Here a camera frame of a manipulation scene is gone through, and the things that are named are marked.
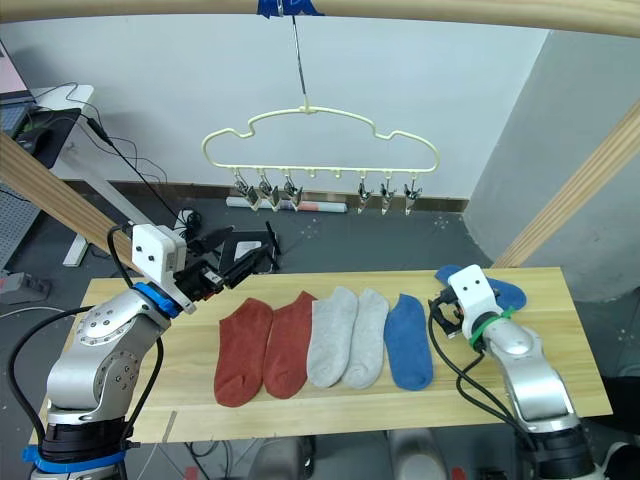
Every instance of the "white wall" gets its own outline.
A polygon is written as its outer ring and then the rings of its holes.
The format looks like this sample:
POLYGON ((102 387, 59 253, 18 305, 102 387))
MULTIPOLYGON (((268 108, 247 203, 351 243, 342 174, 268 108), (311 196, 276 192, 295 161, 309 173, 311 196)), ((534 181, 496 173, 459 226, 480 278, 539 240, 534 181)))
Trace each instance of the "white wall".
MULTIPOLYGON (((526 81, 546 30, 403 20, 300 18, 303 66, 313 103, 361 113, 384 131, 423 135, 442 151, 424 195, 470 197, 526 81)), ((267 110, 301 104, 291 20, 257 16, 103 17, 2 26, 27 83, 96 87, 108 132, 134 139, 173 182, 230 184, 200 153, 207 133, 267 110)), ((407 140, 371 137, 327 117, 281 118, 249 141, 223 139, 227 163, 418 167, 430 156, 407 140)), ((135 180, 115 157, 86 149, 113 180, 135 180)), ((56 170, 66 178, 71 171, 56 170)), ((248 174, 254 180, 253 173, 248 174)), ((370 187, 381 176, 371 177, 370 187)), ((406 178, 393 182, 400 189, 406 178)), ((272 183, 282 183, 279 178, 272 183)), ((354 192, 356 176, 297 183, 354 192)))

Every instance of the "green strap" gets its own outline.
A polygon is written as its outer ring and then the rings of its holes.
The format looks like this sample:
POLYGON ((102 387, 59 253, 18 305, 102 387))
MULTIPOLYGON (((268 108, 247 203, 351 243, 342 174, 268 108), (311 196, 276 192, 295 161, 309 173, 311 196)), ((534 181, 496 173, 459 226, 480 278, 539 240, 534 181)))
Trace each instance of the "green strap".
POLYGON ((496 320, 500 320, 501 318, 506 318, 507 320, 511 320, 511 314, 514 311, 515 311, 515 309, 513 307, 509 307, 504 312, 502 312, 500 315, 496 315, 495 317, 491 317, 491 318, 487 319, 482 325, 480 325, 478 330, 473 332, 473 335, 471 335, 471 338, 469 339, 469 345, 471 345, 471 348, 473 348, 475 350, 475 345, 476 345, 477 341, 480 340, 480 337, 482 337, 482 334, 484 333, 485 329, 489 325, 491 325, 496 320))

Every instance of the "white tube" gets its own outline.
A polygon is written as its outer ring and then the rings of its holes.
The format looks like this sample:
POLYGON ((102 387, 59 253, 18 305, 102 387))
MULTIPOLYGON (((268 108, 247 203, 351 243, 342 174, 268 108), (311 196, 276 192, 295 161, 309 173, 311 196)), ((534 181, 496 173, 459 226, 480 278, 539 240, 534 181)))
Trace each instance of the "white tube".
MULTIPOLYGON (((227 207, 245 207, 249 208, 249 202, 242 197, 227 197, 227 207)), ((271 204, 262 199, 260 208, 271 209, 271 204)), ((280 200, 280 210, 294 210, 290 200, 280 200)), ((329 212, 329 213, 346 213, 347 205, 344 203, 332 202, 301 202, 298 211, 304 212, 329 212)))

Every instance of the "wooden table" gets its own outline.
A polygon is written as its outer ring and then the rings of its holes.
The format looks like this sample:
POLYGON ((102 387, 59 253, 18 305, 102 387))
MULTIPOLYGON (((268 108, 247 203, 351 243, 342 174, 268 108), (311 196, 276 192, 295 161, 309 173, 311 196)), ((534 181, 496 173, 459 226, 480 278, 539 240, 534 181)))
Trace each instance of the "wooden table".
MULTIPOLYGON (((442 288, 433 274, 433 271, 412 271, 255 275, 235 290, 201 302, 195 314, 175 319, 163 336, 164 364, 136 423, 134 439, 177 442, 496 422, 458 395, 454 375, 433 349, 435 378, 421 392, 397 388, 385 359, 382 375, 364 391, 341 383, 319 389, 307 382, 288 400, 273 398, 264 388, 240 408, 223 407, 214 400, 218 321, 232 313, 245 298, 255 297, 278 308, 292 302, 302 289, 322 298, 328 297, 336 285, 343 285, 357 294, 366 287, 374 288, 388 298, 391 307, 401 292, 426 304, 442 288)), ((491 270, 490 275, 513 282, 527 293, 527 306, 513 318, 540 334, 547 358, 564 378, 578 414, 611 413, 560 269, 491 270)), ((104 302, 123 288, 120 279, 95 279, 89 285, 84 304, 104 302)), ((455 362, 464 365, 474 358, 475 353, 462 336, 447 340, 436 328, 445 352, 455 362)), ((143 362, 132 406, 154 362, 152 350, 143 362)), ((502 377, 491 359, 474 369, 473 375, 506 402, 502 377)))

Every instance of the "blue tape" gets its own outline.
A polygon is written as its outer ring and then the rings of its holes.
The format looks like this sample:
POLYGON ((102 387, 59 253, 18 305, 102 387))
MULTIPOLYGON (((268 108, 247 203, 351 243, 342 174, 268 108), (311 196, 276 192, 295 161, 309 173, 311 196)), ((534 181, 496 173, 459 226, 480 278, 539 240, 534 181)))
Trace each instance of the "blue tape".
MULTIPOLYGON (((283 13, 285 15, 305 15, 323 16, 324 13, 318 12, 311 0, 282 0, 283 13)), ((258 0, 258 15, 264 17, 279 17, 278 0, 258 0)))
POLYGON ((93 460, 87 460, 86 462, 75 463, 54 463, 47 462, 38 452, 38 447, 30 445, 22 451, 22 460, 25 462, 33 463, 38 470, 44 473, 75 473, 82 472, 84 470, 91 470, 93 468, 108 467, 109 465, 115 465, 124 460, 126 452, 118 452, 107 457, 94 458, 93 460))
POLYGON ((149 299, 153 303, 155 303, 160 310, 169 315, 170 318, 176 318, 180 314, 180 309, 173 300, 167 297, 163 297, 149 285, 138 282, 133 286, 133 288, 138 290, 143 295, 149 297, 149 299))

